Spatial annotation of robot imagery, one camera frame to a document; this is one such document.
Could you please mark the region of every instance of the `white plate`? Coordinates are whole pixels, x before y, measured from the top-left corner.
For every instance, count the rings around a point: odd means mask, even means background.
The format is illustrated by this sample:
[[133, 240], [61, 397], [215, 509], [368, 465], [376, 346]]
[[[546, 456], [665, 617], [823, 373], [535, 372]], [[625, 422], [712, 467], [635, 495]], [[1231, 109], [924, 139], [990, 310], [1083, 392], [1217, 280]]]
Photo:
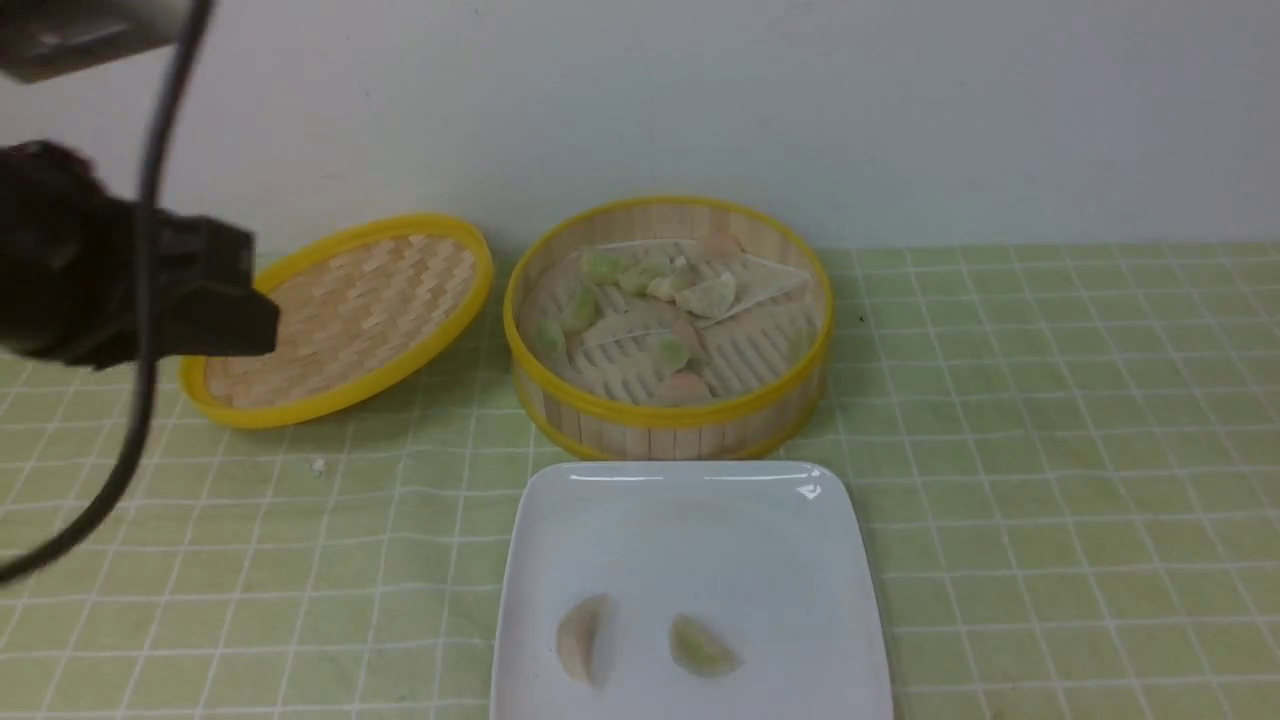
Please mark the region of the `white plate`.
[[[556, 626], [613, 607], [603, 687], [570, 680]], [[742, 666], [676, 666], [667, 628], [704, 621]], [[867, 719], [893, 715], [876, 593], [840, 479], [808, 462], [575, 462], [520, 502], [498, 619], [493, 720]]]

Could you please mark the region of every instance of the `white dumpling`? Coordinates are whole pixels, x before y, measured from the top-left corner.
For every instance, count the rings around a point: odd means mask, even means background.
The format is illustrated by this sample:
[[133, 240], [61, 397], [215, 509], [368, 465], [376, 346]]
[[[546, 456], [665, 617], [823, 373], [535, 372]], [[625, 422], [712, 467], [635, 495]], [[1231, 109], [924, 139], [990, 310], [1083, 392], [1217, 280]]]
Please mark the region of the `white dumpling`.
[[593, 688], [599, 687], [599, 678], [591, 666], [595, 659], [595, 635], [608, 610], [609, 596], [594, 594], [566, 612], [556, 629], [556, 653], [564, 674]]
[[707, 380], [696, 373], [680, 370], [663, 380], [658, 391], [658, 400], [668, 407], [681, 407], [685, 405], [707, 405], [716, 398], [712, 389], [707, 387]]
[[671, 273], [654, 278], [645, 290], [652, 297], [663, 302], [676, 300], [676, 293], [694, 284], [694, 270], [689, 266], [689, 260], [681, 255], [671, 264]]
[[618, 275], [618, 287], [628, 295], [644, 295], [649, 284], [671, 274], [671, 260], [667, 258], [648, 258]]
[[718, 320], [733, 306], [735, 296], [737, 296], [737, 281], [732, 273], [726, 272], [716, 279], [677, 292], [676, 307], [700, 318]]

